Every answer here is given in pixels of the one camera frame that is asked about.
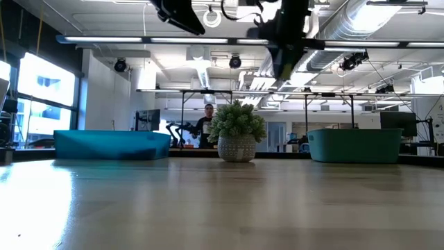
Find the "silver ceiling duct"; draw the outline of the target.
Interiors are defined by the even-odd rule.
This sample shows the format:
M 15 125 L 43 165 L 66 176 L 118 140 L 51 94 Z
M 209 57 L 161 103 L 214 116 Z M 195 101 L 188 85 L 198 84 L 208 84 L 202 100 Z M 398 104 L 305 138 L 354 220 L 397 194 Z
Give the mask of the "silver ceiling duct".
M 374 6 L 368 1 L 349 0 L 316 36 L 318 40 L 366 40 L 381 29 L 402 7 Z M 313 51 L 304 62 L 309 72 L 320 72 L 338 60 L 342 51 Z

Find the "blue rectangular bin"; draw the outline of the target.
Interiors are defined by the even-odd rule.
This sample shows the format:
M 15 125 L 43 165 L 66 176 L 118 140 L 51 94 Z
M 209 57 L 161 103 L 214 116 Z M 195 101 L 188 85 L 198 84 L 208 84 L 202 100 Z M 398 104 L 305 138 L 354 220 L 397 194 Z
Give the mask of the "blue rectangular bin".
M 76 160 L 157 160 L 169 156 L 171 137 L 151 131 L 55 131 L 55 156 Z

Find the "black background stand frame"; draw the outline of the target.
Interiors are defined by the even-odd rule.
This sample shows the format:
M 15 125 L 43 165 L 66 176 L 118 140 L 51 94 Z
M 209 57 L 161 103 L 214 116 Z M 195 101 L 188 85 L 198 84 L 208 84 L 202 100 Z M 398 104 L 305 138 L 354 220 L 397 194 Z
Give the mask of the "black background stand frame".
M 232 104 L 233 92 L 232 90 L 211 90 L 211 89 L 202 89 L 202 90 L 181 90 L 182 93 L 182 101 L 181 101 L 181 125 L 180 134 L 183 135 L 184 125 L 184 113 L 185 113 L 185 104 L 189 98 L 191 98 L 195 93 L 199 94 L 220 94 L 229 104 Z
M 308 131 L 308 96 L 314 97 L 327 97 L 334 98 L 339 97 L 343 101 L 345 101 L 350 106 L 350 114 L 351 114 L 351 127 L 356 128 L 355 126 L 355 98 L 353 94 L 347 94 L 345 92 L 335 93 L 335 92 L 306 92 L 303 94 L 305 101 L 305 125 L 306 131 Z

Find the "black beam with light strips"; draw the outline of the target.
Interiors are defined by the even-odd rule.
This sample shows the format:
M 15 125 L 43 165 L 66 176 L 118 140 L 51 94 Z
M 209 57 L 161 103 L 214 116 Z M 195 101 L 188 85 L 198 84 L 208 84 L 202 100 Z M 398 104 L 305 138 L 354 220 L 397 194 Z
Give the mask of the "black beam with light strips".
M 57 35 L 60 44 L 210 44 L 232 46 L 268 46 L 272 42 L 252 38 L 215 37 L 112 37 L 112 36 L 65 36 Z M 303 38 L 301 45 L 306 48 L 375 48 L 375 49 L 444 49 L 444 42 L 430 41 L 379 41 L 379 40 L 316 40 Z

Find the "person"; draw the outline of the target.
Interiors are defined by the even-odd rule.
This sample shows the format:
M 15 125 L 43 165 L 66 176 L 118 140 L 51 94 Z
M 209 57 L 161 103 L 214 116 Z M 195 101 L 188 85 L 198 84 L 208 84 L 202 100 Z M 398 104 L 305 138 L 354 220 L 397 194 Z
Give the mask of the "person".
M 209 127 L 212 125 L 212 118 L 214 113 L 214 107 L 212 104 L 205 105 L 205 116 L 200 118 L 196 124 L 195 131 L 193 133 L 193 138 L 199 139 L 199 148 L 200 149 L 213 149 L 214 143 L 208 140 L 210 136 Z

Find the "teal plastic bin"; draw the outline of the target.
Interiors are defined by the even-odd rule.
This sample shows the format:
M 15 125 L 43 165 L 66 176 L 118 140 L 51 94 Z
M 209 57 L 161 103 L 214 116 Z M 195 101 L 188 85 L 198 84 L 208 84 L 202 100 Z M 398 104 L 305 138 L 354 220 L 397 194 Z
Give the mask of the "teal plastic bin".
M 393 164 L 402 129 L 318 129 L 307 133 L 311 158 L 323 163 Z

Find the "small potted green plant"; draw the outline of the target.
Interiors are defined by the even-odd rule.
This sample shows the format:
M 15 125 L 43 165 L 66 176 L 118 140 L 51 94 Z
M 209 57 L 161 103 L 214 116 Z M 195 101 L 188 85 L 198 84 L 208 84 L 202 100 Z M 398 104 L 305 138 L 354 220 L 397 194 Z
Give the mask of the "small potted green plant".
M 215 143 L 219 157 L 229 163 L 248 163 L 257 144 L 266 139 L 266 122 L 254 113 L 254 105 L 234 100 L 218 108 L 209 126 L 208 142 Z

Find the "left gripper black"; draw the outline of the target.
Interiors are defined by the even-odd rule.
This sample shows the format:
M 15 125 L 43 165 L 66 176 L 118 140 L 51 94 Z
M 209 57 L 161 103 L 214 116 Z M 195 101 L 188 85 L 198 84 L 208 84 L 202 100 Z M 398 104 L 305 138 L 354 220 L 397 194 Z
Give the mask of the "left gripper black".
M 155 7 L 157 16 L 162 22 L 168 22 L 194 35 L 205 34 L 205 28 L 194 13 L 191 0 L 149 1 Z

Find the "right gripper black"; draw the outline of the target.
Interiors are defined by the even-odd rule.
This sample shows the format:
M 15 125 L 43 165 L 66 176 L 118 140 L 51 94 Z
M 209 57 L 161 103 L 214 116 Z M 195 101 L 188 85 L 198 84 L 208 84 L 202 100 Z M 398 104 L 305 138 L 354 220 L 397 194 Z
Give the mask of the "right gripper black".
M 287 81 L 292 71 L 298 71 L 305 49 L 325 48 L 324 42 L 306 38 L 303 28 L 305 18 L 310 14 L 309 0 L 281 0 L 273 19 L 254 21 L 256 27 L 248 29 L 248 38 L 268 41 L 273 74 L 277 80 Z M 291 49 L 297 50 L 295 58 Z

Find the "black aluminium table frame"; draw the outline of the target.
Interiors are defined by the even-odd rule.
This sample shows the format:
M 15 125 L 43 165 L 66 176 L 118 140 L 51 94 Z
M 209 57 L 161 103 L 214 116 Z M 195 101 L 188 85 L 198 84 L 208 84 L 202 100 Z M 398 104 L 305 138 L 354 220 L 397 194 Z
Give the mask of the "black aluminium table frame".
M 61 151 L 58 149 L 8 149 L 0 148 L 0 166 L 10 165 L 14 162 L 50 159 L 68 160 L 156 160 L 166 157 L 174 158 L 219 158 L 217 150 L 210 149 L 170 149 L 169 156 L 166 151 L 156 156 L 155 149 L 141 151 L 112 151 L 78 149 L 73 151 Z M 293 159 L 311 160 L 310 153 L 267 153 L 257 152 L 255 159 Z M 399 155 L 397 164 L 417 165 L 444 168 L 444 157 L 442 156 L 410 156 Z

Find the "black computer monitor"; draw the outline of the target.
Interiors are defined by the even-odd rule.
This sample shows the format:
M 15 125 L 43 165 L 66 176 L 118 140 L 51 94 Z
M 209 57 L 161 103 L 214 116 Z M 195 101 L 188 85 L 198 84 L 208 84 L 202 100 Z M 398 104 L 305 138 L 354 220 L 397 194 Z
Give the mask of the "black computer monitor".
M 418 135 L 415 113 L 388 111 L 381 112 L 379 117 L 381 128 L 402 129 L 403 137 L 415 137 Z
M 135 112 L 136 131 L 158 131 L 160 127 L 160 109 L 140 110 Z

